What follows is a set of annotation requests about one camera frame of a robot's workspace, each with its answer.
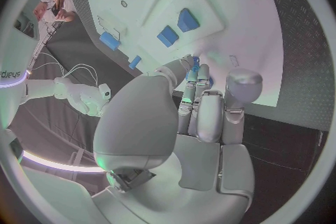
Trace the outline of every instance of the person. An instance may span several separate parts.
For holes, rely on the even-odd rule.
[[[59,12],[55,15],[53,7]],[[76,9],[72,0],[41,0],[33,10],[38,21],[42,18],[46,22],[72,21],[76,16]]]

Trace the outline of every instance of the robotic arm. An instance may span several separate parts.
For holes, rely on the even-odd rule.
[[[69,78],[57,77],[54,80],[27,80],[21,104],[35,98],[55,96],[57,99],[68,99],[69,103],[79,112],[101,117],[111,98],[107,84],[98,88],[73,84]]]

